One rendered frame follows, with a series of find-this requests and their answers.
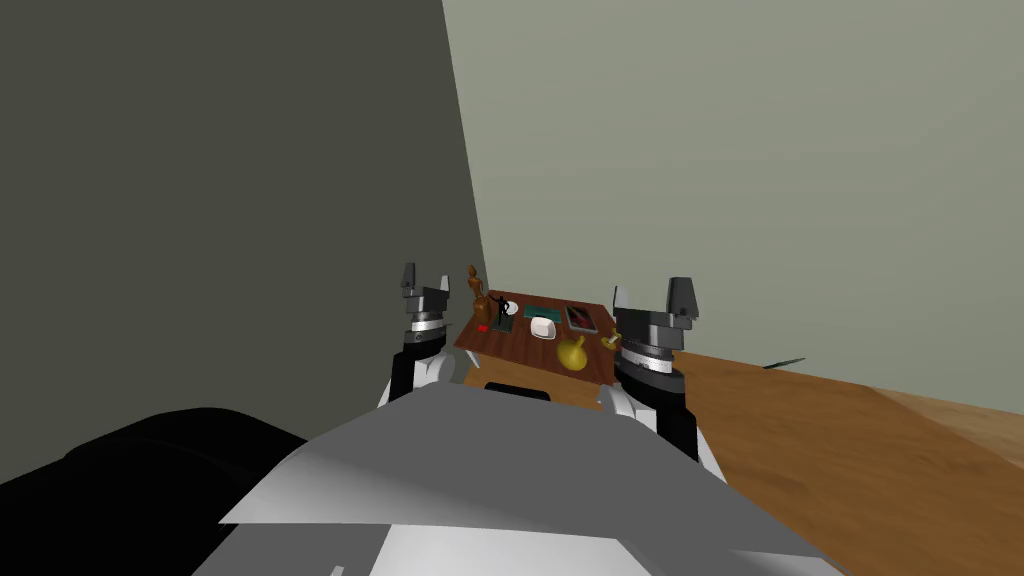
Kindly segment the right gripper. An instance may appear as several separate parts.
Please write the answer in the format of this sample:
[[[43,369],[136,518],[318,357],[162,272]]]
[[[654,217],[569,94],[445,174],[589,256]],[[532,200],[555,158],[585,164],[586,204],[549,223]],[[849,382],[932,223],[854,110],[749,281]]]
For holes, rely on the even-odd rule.
[[[631,308],[625,286],[613,291],[612,314],[616,328],[626,341],[663,349],[685,348],[685,319],[699,317],[693,280],[671,277],[667,291],[667,312]]]

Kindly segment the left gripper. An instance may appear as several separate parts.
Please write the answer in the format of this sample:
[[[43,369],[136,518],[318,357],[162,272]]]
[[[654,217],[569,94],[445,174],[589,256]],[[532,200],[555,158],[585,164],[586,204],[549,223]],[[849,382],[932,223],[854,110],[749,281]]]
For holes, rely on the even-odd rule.
[[[416,287],[416,263],[406,263],[401,289],[406,301],[406,313],[416,317],[415,322],[439,320],[447,310],[450,281],[441,276],[438,288]]]

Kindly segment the brown wooden figurine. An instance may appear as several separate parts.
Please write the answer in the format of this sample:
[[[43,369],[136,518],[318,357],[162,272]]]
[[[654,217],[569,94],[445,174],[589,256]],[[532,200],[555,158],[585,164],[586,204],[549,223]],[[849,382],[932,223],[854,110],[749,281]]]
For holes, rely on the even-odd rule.
[[[478,325],[489,326],[492,322],[490,300],[483,290],[483,281],[474,265],[468,266],[468,285],[473,292],[473,318]]]

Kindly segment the yellow round vase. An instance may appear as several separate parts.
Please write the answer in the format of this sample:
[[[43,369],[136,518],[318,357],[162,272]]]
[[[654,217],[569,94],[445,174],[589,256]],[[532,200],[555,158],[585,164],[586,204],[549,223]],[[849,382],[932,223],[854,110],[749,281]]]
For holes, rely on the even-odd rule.
[[[558,343],[556,356],[564,369],[578,372],[586,367],[588,357],[584,344],[585,337],[583,335],[580,335],[574,340],[562,340]]]

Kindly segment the brown wooden table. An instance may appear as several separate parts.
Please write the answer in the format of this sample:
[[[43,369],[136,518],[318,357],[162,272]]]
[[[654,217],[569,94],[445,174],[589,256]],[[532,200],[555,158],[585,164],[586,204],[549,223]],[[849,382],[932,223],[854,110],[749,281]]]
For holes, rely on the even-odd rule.
[[[614,321],[605,306],[497,290],[490,293],[497,298],[515,302],[519,310],[509,333],[481,332],[476,324],[466,324],[454,343],[457,349],[473,355],[463,383],[482,388],[488,382],[499,382],[543,390],[555,403],[598,410],[600,387],[613,381],[613,353],[600,341],[601,337],[611,335],[614,329]],[[568,304],[588,310],[598,332],[581,335],[568,328],[567,320],[562,320],[555,326],[556,336],[552,340],[540,339],[531,334],[531,321],[524,317],[526,307],[563,312]],[[581,371],[569,371],[558,362],[557,345],[562,341],[573,342],[581,336],[585,338],[583,348],[588,363]]]

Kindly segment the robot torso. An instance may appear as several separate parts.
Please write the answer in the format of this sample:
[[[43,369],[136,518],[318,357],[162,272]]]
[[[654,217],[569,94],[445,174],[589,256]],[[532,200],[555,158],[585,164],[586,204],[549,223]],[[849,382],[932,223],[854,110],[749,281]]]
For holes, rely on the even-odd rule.
[[[844,576],[637,420],[435,383],[293,451],[194,576]]]

